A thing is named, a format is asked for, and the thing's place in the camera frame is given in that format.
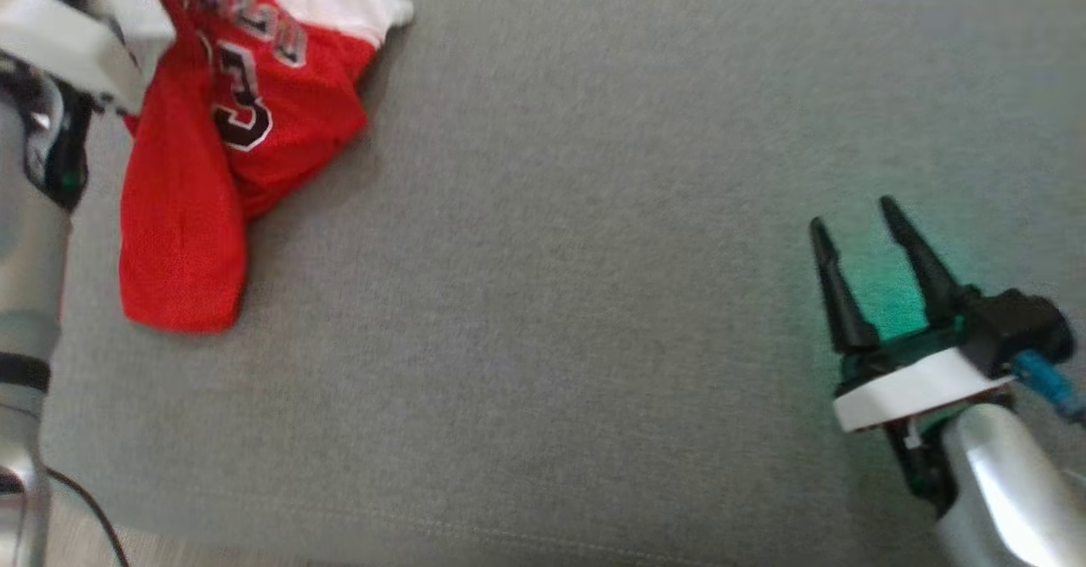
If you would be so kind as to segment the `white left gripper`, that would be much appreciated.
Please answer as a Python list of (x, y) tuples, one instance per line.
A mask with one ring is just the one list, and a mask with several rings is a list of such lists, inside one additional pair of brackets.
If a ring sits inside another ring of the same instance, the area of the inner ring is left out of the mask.
[(175, 41), (160, 0), (1, 0), (3, 76), (50, 76), (121, 114), (139, 114)]

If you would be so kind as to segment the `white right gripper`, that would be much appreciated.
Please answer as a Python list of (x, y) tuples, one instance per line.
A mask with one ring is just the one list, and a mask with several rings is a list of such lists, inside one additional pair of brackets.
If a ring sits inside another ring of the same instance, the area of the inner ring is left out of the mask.
[[(906, 254), (931, 326), (958, 316), (965, 292), (893, 197), (880, 207), (893, 242)], [(859, 307), (839, 266), (839, 250), (818, 216), (809, 224), (815, 268), (831, 346), (842, 355), (833, 412), (842, 431), (859, 432), (1001, 390), (1012, 377), (989, 378), (958, 346), (955, 326), (920, 328), (879, 345), (879, 333)]]

